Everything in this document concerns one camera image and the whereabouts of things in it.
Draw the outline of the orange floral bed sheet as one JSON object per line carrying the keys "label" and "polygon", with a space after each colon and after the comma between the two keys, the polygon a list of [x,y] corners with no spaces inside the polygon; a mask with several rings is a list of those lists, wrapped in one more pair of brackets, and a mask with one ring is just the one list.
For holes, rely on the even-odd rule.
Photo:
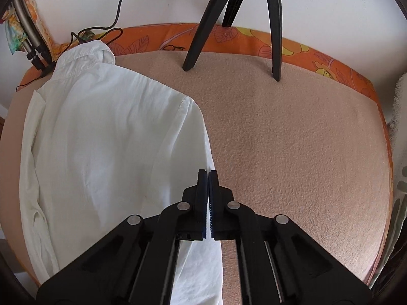
{"label": "orange floral bed sheet", "polygon": [[181,63],[195,30],[193,24],[130,28],[106,45],[118,66],[197,103],[213,169],[240,201],[263,215],[290,216],[370,282],[388,229],[393,176],[370,81],[290,40],[275,81],[269,35],[221,26],[186,73]]}

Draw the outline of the colourful scarf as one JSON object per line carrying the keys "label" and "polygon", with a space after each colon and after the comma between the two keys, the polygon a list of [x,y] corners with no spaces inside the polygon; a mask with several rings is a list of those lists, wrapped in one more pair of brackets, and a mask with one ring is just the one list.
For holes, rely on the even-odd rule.
{"label": "colourful scarf", "polygon": [[1,17],[1,24],[5,25],[6,40],[11,54],[17,51],[25,52],[23,42],[27,39],[17,13],[12,3],[8,5]]}

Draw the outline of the pink bed blanket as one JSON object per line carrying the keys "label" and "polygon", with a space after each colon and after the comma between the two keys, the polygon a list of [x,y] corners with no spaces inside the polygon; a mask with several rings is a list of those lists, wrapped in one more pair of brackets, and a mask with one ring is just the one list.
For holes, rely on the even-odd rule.
{"label": "pink bed blanket", "polygon": [[371,304],[392,166],[377,103],[264,58],[64,54],[15,95],[1,227],[22,304]]}

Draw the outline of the folded silver tripod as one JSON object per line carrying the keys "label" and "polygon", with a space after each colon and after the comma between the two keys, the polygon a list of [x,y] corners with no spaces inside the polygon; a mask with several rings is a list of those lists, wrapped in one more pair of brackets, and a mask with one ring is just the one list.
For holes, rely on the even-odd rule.
{"label": "folded silver tripod", "polygon": [[25,0],[12,0],[12,6],[17,14],[23,33],[26,35],[22,45],[27,52],[27,59],[31,61],[37,70],[41,71],[41,77],[44,77],[55,66],[50,50],[31,18]]}

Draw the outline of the white long-sleeve shirt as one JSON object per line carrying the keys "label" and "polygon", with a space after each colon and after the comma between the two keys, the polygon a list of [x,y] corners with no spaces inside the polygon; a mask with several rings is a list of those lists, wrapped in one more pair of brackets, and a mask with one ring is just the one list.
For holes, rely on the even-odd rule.
{"label": "white long-sleeve shirt", "polygon": [[132,215],[177,205],[214,167],[189,96],[117,65],[101,41],[64,52],[32,93],[23,128],[19,204],[42,304],[121,304],[123,297],[58,273]]}

